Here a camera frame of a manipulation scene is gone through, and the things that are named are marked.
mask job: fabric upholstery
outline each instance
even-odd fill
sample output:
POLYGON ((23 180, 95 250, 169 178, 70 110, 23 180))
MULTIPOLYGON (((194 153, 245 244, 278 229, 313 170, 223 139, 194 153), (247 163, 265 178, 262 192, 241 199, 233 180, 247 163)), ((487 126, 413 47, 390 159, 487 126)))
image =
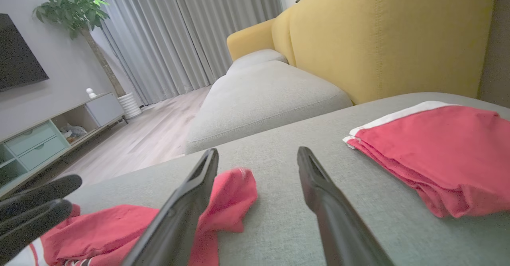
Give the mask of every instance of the fabric upholstery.
MULTIPOLYGON (((426 100, 485 108, 510 119, 510 110, 495 104, 417 93, 345 108, 218 146, 218 172, 249 167, 259 192, 243 221, 244 232, 219 233, 220 264, 325 264, 317 220, 304 202, 297 171, 297 149, 308 146, 396 266, 508 265, 510 215, 438 219, 414 190, 342 141, 356 126, 426 100)), ((118 204, 160 208, 201 155, 82 187, 68 198, 84 213, 118 204)))
POLYGON ((275 49, 271 27, 275 19, 265 21, 229 35, 226 39, 232 61, 263 49, 275 49))
POLYGON ((495 0, 479 99, 510 108, 510 0, 495 0))
POLYGON ((272 61, 220 78, 191 124, 186 154, 352 106, 335 85, 272 61))
POLYGON ((258 50, 238 58, 232 64, 232 66, 230 66, 226 74, 229 75, 232 73, 236 73, 246 67, 270 61, 280 61, 283 63, 287 63, 287 60, 284 57, 284 55, 275 50, 271 49, 258 50))
POLYGON ((273 44, 294 65, 284 51, 291 46, 295 66, 355 104, 421 91, 476 97, 493 3, 301 0, 273 22, 273 44), (276 32, 286 17, 288 32, 276 32))
POLYGON ((288 27, 292 10, 293 6, 284 10, 275 19, 271 33, 273 35, 275 50, 286 57, 288 64, 296 66, 296 59, 294 57, 294 50, 292 49, 292 41, 290 39, 290 28, 288 27))

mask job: white stripe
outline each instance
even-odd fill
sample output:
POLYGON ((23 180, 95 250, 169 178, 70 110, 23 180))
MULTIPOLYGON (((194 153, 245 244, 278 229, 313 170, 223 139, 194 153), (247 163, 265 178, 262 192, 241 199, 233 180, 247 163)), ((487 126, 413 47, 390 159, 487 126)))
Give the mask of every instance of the white stripe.
POLYGON ((7 262, 5 266, 35 266, 35 259, 29 246, 16 255, 11 261, 7 262))
POLYGON ((243 180, 244 180, 244 178, 246 177, 246 170, 244 168, 239 168, 239 170, 241 171, 241 174, 243 175, 243 180))
POLYGON ((442 108, 444 106, 458 106, 458 104, 447 104, 442 101, 425 101, 421 104, 416 104, 415 106, 412 106, 410 108, 405 108, 401 111, 390 113, 388 115, 385 115, 381 118, 378 118, 374 121, 369 122, 368 124, 364 124, 363 126, 360 126, 358 128, 354 128, 349 132, 350 135, 356 136, 357 132, 359 130, 365 129, 365 128, 375 128, 376 126, 381 126, 383 124, 387 124, 388 122, 397 120, 402 117, 406 117, 415 113, 423 112, 423 111, 429 111, 436 108, 442 108))
POLYGON ((347 142, 350 141, 351 139, 359 139, 357 137, 353 137, 352 135, 349 135, 349 136, 346 136, 344 137, 344 139, 342 139, 344 141, 344 143, 347 144, 347 146, 349 146, 350 148, 352 148, 353 150, 355 150, 356 148, 354 146, 351 146, 350 144, 348 144, 347 142))
POLYGON ((87 265, 92 265, 92 258, 94 258, 94 257, 86 258, 83 260, 66 260, 64 262, 64 266, 77 266, 77 265, 79 266, 79 265, 83 265, 85 263, 85 261, 88 261, 87 265))
MULTIPOLYGON (((42 241, 40 238, 35 239, 32 243, 37 254, 39 266, 48 266, 44 260, 44 250, 42 248, 42 241)), ((6 266, 32 266, 35 265, 35 257, 30 246, 26 246, 16 257, 9 261, 6 266)))
POLYGON ((49 266, 44 260, 44 248, 42 247, 42 241, 40 238, 35 239, 33 242, 33 247, 35 248, 35 252, 37 253, 37 258, 39 262, 39 266, 49 266))

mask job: white plant pot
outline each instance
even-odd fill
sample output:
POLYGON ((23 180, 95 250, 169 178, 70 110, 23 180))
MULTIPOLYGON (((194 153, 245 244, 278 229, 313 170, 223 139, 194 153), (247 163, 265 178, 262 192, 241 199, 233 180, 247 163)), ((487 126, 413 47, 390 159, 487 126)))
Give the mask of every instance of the white plant pot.
POLYGON ((142 114, 140 107, 136 105, 136 100, 132 92, 119 97, 119 102, 124 109, 124 116, 126 119, 132 119, 142 114))

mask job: gray curtain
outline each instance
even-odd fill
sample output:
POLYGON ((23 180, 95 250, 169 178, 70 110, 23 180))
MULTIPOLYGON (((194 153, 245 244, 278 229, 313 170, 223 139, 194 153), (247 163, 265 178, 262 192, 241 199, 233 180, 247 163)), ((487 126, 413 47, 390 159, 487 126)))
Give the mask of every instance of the gray curtain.
POLYGON ((195 33, 215 79, 232 60, 226 46, 231 33, 277 17, 279 0, 177 0, 190 32, 195 33))
POLYGON ((276 17, 278 0, 105 0, 104 33, 144 104, 213 84, 226 37, 276 17))

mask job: white figurine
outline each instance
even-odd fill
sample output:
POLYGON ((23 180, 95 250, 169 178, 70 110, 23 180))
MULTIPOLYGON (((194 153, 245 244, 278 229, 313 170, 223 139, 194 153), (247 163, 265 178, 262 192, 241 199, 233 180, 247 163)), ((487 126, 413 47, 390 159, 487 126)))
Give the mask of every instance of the white figurine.
POLYGON ((87 89, 87 93, 89 94, 89 98, 93 99, 95 98, 96 94, 94 93, 94 90, 91 88, 87 89))

